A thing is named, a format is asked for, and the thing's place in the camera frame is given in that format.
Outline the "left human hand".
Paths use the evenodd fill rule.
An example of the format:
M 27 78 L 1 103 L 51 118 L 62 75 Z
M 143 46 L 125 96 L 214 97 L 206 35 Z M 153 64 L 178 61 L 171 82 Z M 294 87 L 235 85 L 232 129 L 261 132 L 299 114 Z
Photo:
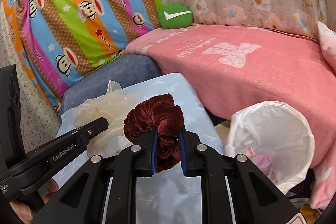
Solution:
M 35 214 L 49 202 L 58 189 L 58 183 L 52 178 L 40 191 L 19 197 L 9 204 L 23 223 L 31 223 Z

